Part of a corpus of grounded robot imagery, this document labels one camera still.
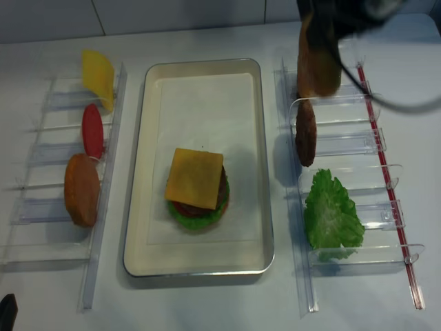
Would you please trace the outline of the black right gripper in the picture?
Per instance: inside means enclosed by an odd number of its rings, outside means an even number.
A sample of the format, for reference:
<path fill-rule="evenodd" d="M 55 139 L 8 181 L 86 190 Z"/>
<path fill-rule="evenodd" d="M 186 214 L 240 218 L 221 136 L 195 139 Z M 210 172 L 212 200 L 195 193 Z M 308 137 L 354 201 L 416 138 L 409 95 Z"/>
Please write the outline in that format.
<path fill-rule="evenodd" d="M 311 34 L 331 32 L 336 38 L 363 34 L 382 27 L 405 4 L 405 1 L 298 1 L 301 19 L 309 17 Z"/>

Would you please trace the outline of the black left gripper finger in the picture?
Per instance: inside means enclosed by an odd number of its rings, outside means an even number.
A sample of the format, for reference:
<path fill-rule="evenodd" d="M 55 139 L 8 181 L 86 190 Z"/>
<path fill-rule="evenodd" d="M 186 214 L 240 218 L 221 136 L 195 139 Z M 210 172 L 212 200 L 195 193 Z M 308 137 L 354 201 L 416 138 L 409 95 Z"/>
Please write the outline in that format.
<path fill-rule="evenodd" d="M 0 303 L 0 331 L 13 331 L 17 313 L 18 305 L 15 295 L 13 293 L 5 295 Z"/>

